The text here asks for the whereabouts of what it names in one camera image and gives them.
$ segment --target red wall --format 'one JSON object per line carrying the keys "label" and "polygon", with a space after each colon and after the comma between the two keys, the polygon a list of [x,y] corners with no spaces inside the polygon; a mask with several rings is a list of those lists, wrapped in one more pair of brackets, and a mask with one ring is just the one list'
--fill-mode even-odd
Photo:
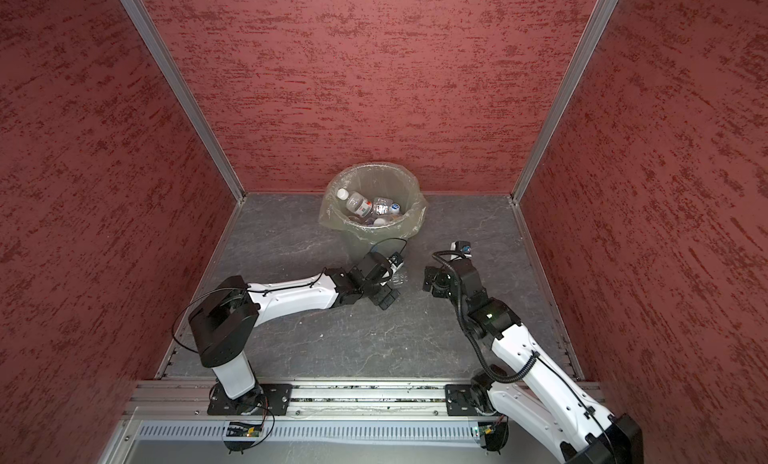
{"label": "red wall", "polygon": [[144,0],[246,190],[509,192],[595,0]]}
{"label": "red wall", "polygon": [[768,462],[768,0],[620,0],[523,210],[648,462]]}
{"label": "red wall", "polygon": [[0,461],[93,462],[233,208],[118,0],[0,0]]}

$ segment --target black cable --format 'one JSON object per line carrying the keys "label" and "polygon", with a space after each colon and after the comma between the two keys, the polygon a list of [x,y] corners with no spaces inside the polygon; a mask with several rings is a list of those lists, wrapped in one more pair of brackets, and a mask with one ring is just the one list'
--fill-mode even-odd
{"label": "black cable", "polygon": [[502,421],[504,420],[504,417],[505,417],[505,416],[506,416],[505,414],[501,414],[501,415],[498,417],[498,419],[496,419],[496,422],[494,422],[494,423],[493,423],[493,426],[491,426],[491,429],[496,429],[496,426],[498,426],[499,424],[501,424],[501,423],[502,423]]}
{"label": "black cable", "polygon": [[181,347],[185,348],[186,350],[190,351],[191,353],[197,354],[197,350],[192,349],[191,347],[187,347],[186,345],[182,344],[178,339],[176,339],[176,335],[174,333],[176,329],[176,321],[181,317],[181,314],[187,312],[187,309],[190,308],[190,306],[194,303],[196,303],[198,300],[203,299],[204,297],[210,296],[213,293],[217,293],[220,290],[248,290],[248,289],[242,289],[240,287],[222,287],[220,289],[212,290],[209,293],[205,293],[202,296],[197,296],[196,298],[192,299],[192,302],[188,303],[186,307],[184,307],[181,312],[179,312],[176,317],[174,318],[174,322],[170,324],[170,336],[173,338],[174,342]]}
{"label": "black cable", "polygon": [[266,410],[270,408],[270,401],[266,398],[266,394],[262,394],[264,396],[264,412],[261,413],[261,428],[264,429],[264,421],[266,421]]}
{"label": "black cable", "polygon": [[252,292],[252,293],[255,293],[255,294],[261,294],[262,296],[266,296],[268,293],[275,292],[276,290],[301,289],[302,287],[312,287],[315,284],[317,284],[317,281],[320,280],[320,277],[322,277],[322,275],[324,273],[326,273],[327,270],[328,270],[327,267],[323,267],[322,271],[320,271],[320,274],[317,276],[317,279],[314,279],[310,283],[299,284],[298,286],[278,287],[277,289],[249,290],[248,292]]}
{"label": "black cable", "polygon": [[540,363],[544,364],[547,367],[547,369],[549,369],[553,374],[555,374],[558,377],[558,379],[560,379],[563,382],[563,384],[565,384],[566,387],[568,387],[568,390],[571,391],[571,394],[573,394],[576,400],[578,401],[578,403],[581,404],[581,407],[584,408],[584,411],[586,411],[590,416],[592,416],[592,419],[594,419],[594,422],[598,425],[598,427],[600,428],[600,431],[603,432],[603,436],[605,436],[605,439],[608,441],[608,445],[610,447],[610,453],[613,454],[614,456],[614,462],[618,464],[616,451],[614,450],[614,444],[610,441],[610,437],[608,437],[608,434],[605,433],[605,429],[603,429],[603,426],[600,424],[600,421],[598,421],[598,418],[594,415],[594,408],[593,410],[590,411],[589,408],[581,400],[581,397],[578,396],[578,392],[573,390],[573,388],[565,381],[565,379],[563,379],[563,376],[561,376],[557,371],[552,369],[552,367],[548,363],[545,363],[541,357],[538,357],[538,360]]}
{"label": "black cable", "polygon": [[475,355],[478,357],[478,361],[480,361],[480,366],[482,366],[483,371],[485,371],[485,373],[488,374],[488,377],[490,377],[496,382],[501,382],[502,384],[509,384],[511,382],[518,382],[522,380],[526,374],[531,372],[531,369],[536,363],[536,358],[539,356],[538,352],[533,351],[533,353],[531,354],[531,357],[528,358],[528,362],[524,363],[523,367],[517,373],[514,373],[511,376],[503,376],[501,374],[495,373],[494,370],[491,369],[491,366],[489,366],[488,363],[485,362],[485,356],[482,354],[480,345],[478,345],[477,341],[475,341],[475,336],[472,335],[469,329],[467,329],[467,324],[466,324],[466,321],[464,320],[465,306],[466,306],[467,300],[465,296],[462,296],[460,279],[458,277],[458,273],[456,272],[456,269],[454,269],[447,260],[440,257],[440,256],[446,256],[446,255],[452,255],[452,256],[458,255],[464,258],[466,256],[464,256],[463,253],[456,252],[454,250],[442,250],[432,254],[432,257],[435,260],[441,263],[443,267],[446,267],[451,272],[451,274],[453,274],[453,282],[451,283],[451,285],[452,287],[458,286],[458,289],[454,289],[454,291],[451,292],[451,300],[454,303],[454,306],[456,307],[456,320],[458,321],[458,326],[461,327],[462,332],[464,333],[464,336],[467,338],[469,343],[472,344],[472,349],[475,350]]}
{"label": "black cable", "polygon": [[403,239],[402,237],[388,237],[388,238],[386,238],[384,240],[379,240],[379,242],[373,244],[368,252],[373,252],[373,250],[376,248],[376,246],[378,246],[380,243],[386,242],[387,240],[401,240],[401,241],[404,242],[404,244],[400,248],[400,252],[398,252],[400,254],[402,254],[402,251],[405,250],[406,246],[408,245],[408,239]]}
{"label": "black cable", "polygon": [[[261,409],[263,409],[263,410],[265,410],[265,411],[267,411],[267,412],[269,412],[269,413],[270,413],[270,416],[272,416],[272,427],[270,427],[270,431],[269,431],[269,432],[267,432],[267,434],[266,434],[266,435],[265,435],[263,438],[261,438],[261,440],[260,440],[260,441],[258,441],[256,444],[253,444],[253,445],[252,445],[251,447],[249,447],[248,449],[253,449],[253,448],[255,448],[256,446],[258,446],[259,444],[261,444],[262,442],[264,442],[264,441],[266,440],[266,438],[267,438],[267,437],[269,437],[269,436],[271,436],[271,435],[272,435],[272,431],[275,429],[275,415],[272,413],[272,411],[270,411],[268,408],[266,408],[266,407],[263,407],[263,406],[256,406],[256,407],[260,407]],[[261,429],[262,429],[262,430],[264,430],[264,421],[262,421],[262,426],[261,426]]]}
{"label": "black cable", "polygon": [[504,421],[506,423],[506,427],[504,428],[504,439],[502,440],[502,447],[507,445],[507,440],[509,439],[509,416],[507,416],[507,420]]}

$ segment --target plastic trash bag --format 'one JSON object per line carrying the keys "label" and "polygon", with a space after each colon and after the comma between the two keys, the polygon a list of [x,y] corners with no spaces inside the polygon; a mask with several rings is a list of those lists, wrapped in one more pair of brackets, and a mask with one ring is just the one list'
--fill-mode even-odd
{"label": "plastic trash bag", "polygon": [[[380,227],[366,227],[349,219],[352,213],[336,192],[356,190],[367,199],[388,197],[400,204],[402,217]],[[341,171],[326,187],[320,206],[320,225],[342,231],[344,244],[352,259],[366,255],[371,246],[390,237],[408,238],[422,228],[427,201],[418,189],[416,176],[405,167],[389,162],[361,163]],[[402,243],[389,241],[387,249],[397,250]]]}

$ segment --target gray marble floor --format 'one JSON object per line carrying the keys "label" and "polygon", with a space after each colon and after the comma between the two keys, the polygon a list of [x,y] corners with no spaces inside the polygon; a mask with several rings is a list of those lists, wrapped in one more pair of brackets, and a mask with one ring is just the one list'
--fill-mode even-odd
{"label": "gray marble floor", "polygon": [[[349,267],[338,231],[317,223],[320,196],[253,194],[236,223],[210,288],[231,275],[246,282],[309,277]],[[430,254],[454,240],[472,242],[472,261],[488,294],[520,315],[553,358],[561,353],[505,197],[427,197],[421,231],[404,252],[408,281],[382,311],[354,305],[288,315],[260,325],[246,355],[258,376],[468,378],[480,370],[452,306],[421,290]],[[187,331],[182,342],[193,344]],[[497,362],[491,354],[490,362]],[[197,354],[179,350],[167,376],[212,376]]]}

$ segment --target black mounting plate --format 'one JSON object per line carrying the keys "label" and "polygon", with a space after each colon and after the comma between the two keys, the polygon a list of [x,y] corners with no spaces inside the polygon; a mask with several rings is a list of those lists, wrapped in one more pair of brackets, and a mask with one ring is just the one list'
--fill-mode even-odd
{"label": "black mounting plate", "polygon": [[446,407],[449,416],[479,416],[469,403],[470,384],[446,384]]}
{"label": "black mounting plate", "polygon": [[290,404],[291,384],[260,384],[254,390],[237,399],[230,399],[224,387],[217,382],[210,393],[208,416],[241,416],[253,411],[255,406],[262,406],[266,397],[267,409],[275,416],[284,416]]}

